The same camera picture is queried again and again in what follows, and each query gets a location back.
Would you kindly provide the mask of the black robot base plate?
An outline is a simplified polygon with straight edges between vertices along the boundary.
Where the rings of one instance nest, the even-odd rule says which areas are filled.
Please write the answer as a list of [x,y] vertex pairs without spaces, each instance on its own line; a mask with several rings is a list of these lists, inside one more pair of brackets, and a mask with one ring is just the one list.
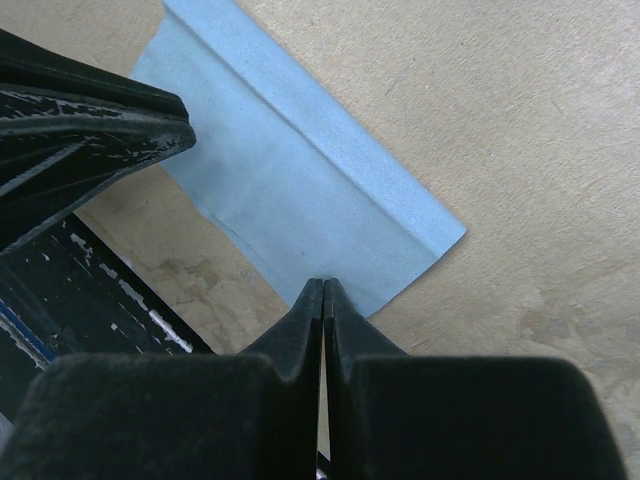
[[79,352],[208,353],[210,347],[77,216],[1,257],[1,419],[30,382]]

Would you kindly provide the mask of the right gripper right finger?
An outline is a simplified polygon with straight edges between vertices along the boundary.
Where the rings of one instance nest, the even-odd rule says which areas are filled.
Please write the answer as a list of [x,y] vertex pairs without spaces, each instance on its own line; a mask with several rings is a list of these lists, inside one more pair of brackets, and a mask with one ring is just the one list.
[[622,479],[587,378],[545,357],[411,356],[324,285],[336,479]]

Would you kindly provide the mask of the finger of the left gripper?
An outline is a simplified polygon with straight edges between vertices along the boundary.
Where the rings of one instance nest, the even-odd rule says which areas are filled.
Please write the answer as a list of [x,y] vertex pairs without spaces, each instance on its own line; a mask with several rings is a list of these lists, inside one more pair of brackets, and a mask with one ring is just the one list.
[[118,180],[195,145],[183,121],[66,124],[1,133],[1,253],[29,242]]
[[182,100],[173,93],[64,57],[5,30],[1,81],[188,118]]

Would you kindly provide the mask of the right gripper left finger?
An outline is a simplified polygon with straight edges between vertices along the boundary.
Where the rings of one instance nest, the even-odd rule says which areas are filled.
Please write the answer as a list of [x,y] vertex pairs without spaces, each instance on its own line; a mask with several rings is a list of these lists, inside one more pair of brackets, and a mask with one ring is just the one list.
[[5,479],[312,479],[323,284],[235,355],[76,354],[32,383]]

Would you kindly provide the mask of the light blue cleaning cloth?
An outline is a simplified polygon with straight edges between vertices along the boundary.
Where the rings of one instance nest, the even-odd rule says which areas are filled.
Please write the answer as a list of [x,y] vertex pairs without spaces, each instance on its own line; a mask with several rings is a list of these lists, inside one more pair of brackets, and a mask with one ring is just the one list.
[[181,98],[197,141],[164,169],[286,303],[335,278],[370,316],[464,235],[232,1],[166,2],[132,76]]

